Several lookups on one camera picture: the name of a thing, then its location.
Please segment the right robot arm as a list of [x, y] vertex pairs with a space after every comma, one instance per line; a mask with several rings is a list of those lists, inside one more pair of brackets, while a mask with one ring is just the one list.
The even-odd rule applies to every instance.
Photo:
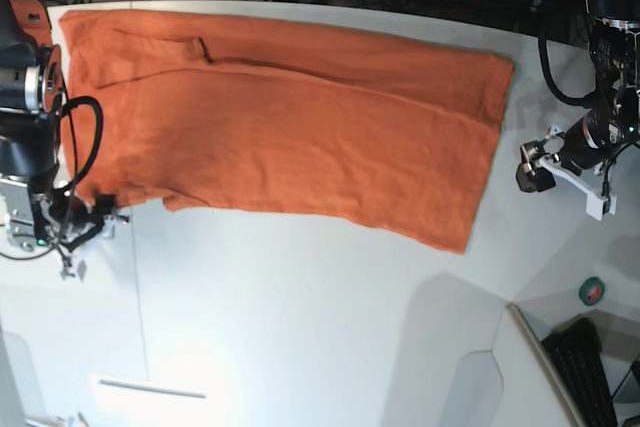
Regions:
[[[98, 157], [104, 115], [95, 98], [67, 94], [61, 49], [50, 34], [39, 0], [1, 0], [1, 226], [7, 242], [23, 251], [21, 261], [56, 252], [62, 278], [82, 280], [95, 242], [129, 219], [112, 195], [88, 204], [76, 193]], [[85, 160], [71, 145], [72, 176], [56, 185], [62, 125], [78, 107], [94, 114], [93, 141]]]

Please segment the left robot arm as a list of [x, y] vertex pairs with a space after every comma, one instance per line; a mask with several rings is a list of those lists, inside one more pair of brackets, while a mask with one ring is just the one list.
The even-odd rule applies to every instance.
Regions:
[[521, 145], [516, 181], [523, 192], [541, 193], [562, 178], [585, 195], [586, 213], [601, 220], [616, 211], [613, 166], [622, 152], [639, 145], [639, 0], [585, 0], [585, 11], [595, 69], [592, 92], [570, 97], [560, 90], [545, 30], [538, 35], [538, 53], [553, 96], [587, 112], [569, 129], [553, 125], [544, 138]]

